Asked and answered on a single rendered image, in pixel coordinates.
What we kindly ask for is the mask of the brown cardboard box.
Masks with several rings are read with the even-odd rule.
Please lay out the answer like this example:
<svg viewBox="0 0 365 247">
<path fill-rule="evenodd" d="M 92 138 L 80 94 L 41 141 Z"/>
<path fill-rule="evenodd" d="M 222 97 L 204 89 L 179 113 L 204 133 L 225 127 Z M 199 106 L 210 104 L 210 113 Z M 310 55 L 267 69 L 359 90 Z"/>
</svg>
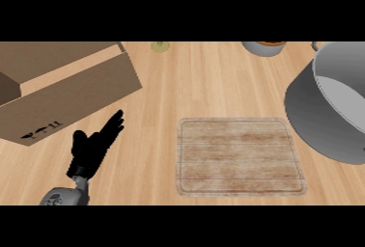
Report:
<svg viewBox="0 0 365 247">
<path fill-rule="evenodd" d="M 0 41 L 0 139 L 33 145 L 140 88 L 118 41 Z"/>
</svg>

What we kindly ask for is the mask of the small grey bowl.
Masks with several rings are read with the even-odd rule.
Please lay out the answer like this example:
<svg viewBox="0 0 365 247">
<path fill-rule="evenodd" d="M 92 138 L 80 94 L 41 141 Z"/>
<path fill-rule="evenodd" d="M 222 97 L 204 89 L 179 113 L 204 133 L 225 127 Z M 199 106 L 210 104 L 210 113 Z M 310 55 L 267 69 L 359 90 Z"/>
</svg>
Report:
<svg viewBox="0 0 365 247">
<path fill-rule="evenodd" d="M 285 42 L 244 41 L 242 45 L 254 55 L 260 57 L 272 57 L 281 53 Z"/>
</svg>

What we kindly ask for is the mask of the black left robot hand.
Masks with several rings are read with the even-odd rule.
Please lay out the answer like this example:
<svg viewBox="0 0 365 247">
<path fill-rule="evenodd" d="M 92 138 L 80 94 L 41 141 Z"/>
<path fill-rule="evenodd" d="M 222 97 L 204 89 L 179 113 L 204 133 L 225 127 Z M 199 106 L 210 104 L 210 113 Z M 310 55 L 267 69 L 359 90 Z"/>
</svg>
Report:
<svg viewBox="0 0 365 247">
<path fill-rule="evenodd" d="M 75 130 L 72 134 L 72 159 L 66 170 L 69 178 L 81 177 L 90 179 L 100 167 L 108 149 L 124 129 L 124 112 L 118 110 L 102 130 L 87 136 L 83 130 Z"/>
</svg>

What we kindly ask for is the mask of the large grey pot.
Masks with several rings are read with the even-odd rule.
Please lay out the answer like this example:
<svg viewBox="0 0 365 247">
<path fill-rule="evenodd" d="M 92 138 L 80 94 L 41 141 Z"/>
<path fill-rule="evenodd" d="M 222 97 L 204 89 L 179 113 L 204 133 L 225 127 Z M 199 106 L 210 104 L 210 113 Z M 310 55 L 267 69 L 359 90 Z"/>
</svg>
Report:
<svg viewBox="0 0 365 247">
<path fill-rule="evenodd" d="M 285 92 L 287 117 L 324 156 L 365 164 L 365 41 L 331 41 L 313 49 Z"/>
</svg>

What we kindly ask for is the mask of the wooden cutting board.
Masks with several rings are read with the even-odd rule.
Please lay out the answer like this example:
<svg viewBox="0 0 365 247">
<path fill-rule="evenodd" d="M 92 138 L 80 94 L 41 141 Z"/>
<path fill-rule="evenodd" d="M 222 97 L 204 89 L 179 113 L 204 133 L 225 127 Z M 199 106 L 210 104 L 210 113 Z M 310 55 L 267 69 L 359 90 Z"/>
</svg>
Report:
<svg viewBox="0 0 365 247">
<path fill-rule="evenodd" d="M 177 191 L 191 197 L 301 196 L 304 173 L 285 121 L 182 119 Z"/>
</svg>

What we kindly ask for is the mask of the yellow-green round fruit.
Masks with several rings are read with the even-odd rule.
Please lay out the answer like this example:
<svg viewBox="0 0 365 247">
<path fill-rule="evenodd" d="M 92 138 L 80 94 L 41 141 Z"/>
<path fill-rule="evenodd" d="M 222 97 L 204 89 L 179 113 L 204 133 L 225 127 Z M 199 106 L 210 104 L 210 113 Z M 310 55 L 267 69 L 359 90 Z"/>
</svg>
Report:
<svg viewBox="0 0 365 247">
<path fill-rule="evenodd" d="M 165 41 L 157 41 L 151 44 L 151 49 L 157 52 L 157 53 L 163 53 L 168 50 L 170 48 L 170 44 Z"/>
</svg>

